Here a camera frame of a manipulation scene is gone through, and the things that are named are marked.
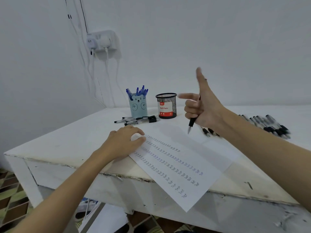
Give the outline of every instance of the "hand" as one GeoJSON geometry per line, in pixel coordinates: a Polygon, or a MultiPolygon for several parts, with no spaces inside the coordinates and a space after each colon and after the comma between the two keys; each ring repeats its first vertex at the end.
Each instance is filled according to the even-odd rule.
{"type": "Polygon", "coordinates": [[[122,127],[118,131],[111,131],[107,140],[94,153],[108,158],[109,162],[116,158],[125,158],[146,141],[146,137],[131,141],[131,136],[135,133],[145,135],[141,129],[131,125],[122,127]]]}
{"type": "Polygon", "coordinates": [[[199,95],[194,93],[182,93],[178,97],[188,99],[185,103],[186,118],[198,117],[196,124],[212,129],[225,108],[208,86],[200,67],[196,69],[196,78],[199,82],[201,100],[199,101],[199,95]]]}

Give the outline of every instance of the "tiled floor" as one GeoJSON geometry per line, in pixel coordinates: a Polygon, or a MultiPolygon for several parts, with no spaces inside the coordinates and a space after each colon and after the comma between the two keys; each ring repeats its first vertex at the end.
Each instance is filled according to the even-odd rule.
{"type": "Polygon", "coordinates": [[[0,233],[9,233],[32,210],[14,173],[0,169],[0,233]]]}
{"type": "MultiPolygon", "coordinates": [[[[12,231],[32,210],[33,207],[14,173],[0,169],[0,233],[12,231]]],[[[173,233],[185,230],[217,233],[142,212],[134,212],[133,215],[127,215],[127,218],[129,223],[115,233],[173,233]]]]}

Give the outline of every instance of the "product label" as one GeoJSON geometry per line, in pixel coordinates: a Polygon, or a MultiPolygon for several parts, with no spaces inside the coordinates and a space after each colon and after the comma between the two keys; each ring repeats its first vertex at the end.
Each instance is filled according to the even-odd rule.
{"type": "Polygon", "coordinates": [[[173,102],[158,102],[159,116],[173,116],[173,102]]]}

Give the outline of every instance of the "pile of pens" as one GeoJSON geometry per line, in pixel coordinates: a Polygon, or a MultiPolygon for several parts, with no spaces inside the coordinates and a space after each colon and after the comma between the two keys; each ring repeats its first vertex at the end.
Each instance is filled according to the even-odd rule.
{"type": "MultiPolygon", "coordinates": [[[[266,117],[262,117],[262,116],[253,116],[250,117],[249,119],[244,115],[240,115],[239,116],[243,119],[245,119],[246,121],[248,121],[249,123],[255,125],[256,127],[259,127],[263,130],[265,130],[266,132],[270,132],[275,136],[281,137],[283,139],[289,139],[290,136],[290,131],[289,129],[287,129],[285,126],[280,125],[271,115],[266,115],[266,117]]],[[[212,129],[210,128],[202,128],[203,133],[210,137],[211,135],[213,136],[218,136],[220,137],[217,133],[215,133],[212,129]]]]}
{"type": "Polygon", "coordinates": [[[115,121],[115,123],[124,123],[124,125],[137,125],[142,123],[155,123],[159,121],[160,119],[155,116],[149,116],[149,117],[140,117],[140,118],[134,118],[134,117],[122,117],[122,120],[115,121]]]}
{"type": "Polygon", "coordinates": [[[142,86],[142,89],[140,89],[139,90],[139,88],[137,88],[136,89],[136,94],[132,94],[131,93],[131,91],[130,91],[130,89],[126,89],[126,93],[128,94],[128,97],[130,98],[130,100],[132,101],[133,100],[133,98],[132,98],[132,96],[144,96],[144,99],[146,98],[146,95],[147,95],[147,93],[148,93],[148,89],[145,89],[145,86],[143,85],[142,86]]]}

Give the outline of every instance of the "person's left hand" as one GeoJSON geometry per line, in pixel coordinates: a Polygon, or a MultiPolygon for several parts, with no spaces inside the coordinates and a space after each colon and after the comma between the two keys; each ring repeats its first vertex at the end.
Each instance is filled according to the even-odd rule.
{"type": "Polygon", "coordinates": [[[101,157],[108,158],[109,161],[116,158],[125,158],[146,141],[146,137],[140,137],[135,141],[131,141],[131,136],[135,133],[145,135],[141,129],[131,125],[122,127],[118,131],[111,131],[107,140],[95,153],[101,157]]]}

